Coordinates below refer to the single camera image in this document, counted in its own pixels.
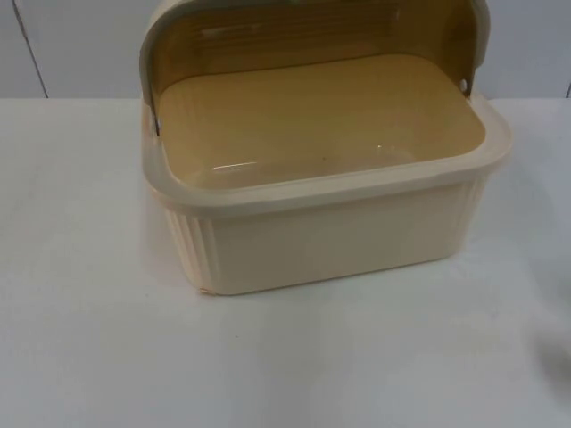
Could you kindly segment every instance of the hinged lid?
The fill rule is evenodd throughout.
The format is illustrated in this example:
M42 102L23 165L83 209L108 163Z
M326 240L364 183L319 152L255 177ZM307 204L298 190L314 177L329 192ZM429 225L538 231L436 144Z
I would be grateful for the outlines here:
M466 96L484 60L485 0L167 0L140 55L144 99L195 76L413 54Z

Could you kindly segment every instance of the plastic bread box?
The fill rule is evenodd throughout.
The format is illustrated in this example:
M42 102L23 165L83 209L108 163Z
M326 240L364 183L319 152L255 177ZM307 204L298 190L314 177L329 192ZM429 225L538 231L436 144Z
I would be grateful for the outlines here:
M140 56L143 168L184 270L238 294L458 251L509 128L476 0L169 1Z

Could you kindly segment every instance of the translucent lid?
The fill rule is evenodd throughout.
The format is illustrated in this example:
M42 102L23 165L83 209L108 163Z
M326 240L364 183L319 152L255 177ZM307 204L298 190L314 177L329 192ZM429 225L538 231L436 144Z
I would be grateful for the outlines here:
M424 57L469 95L488 33L485 0L183 0L143 43L144 98L155 114L187 78L380 54Z

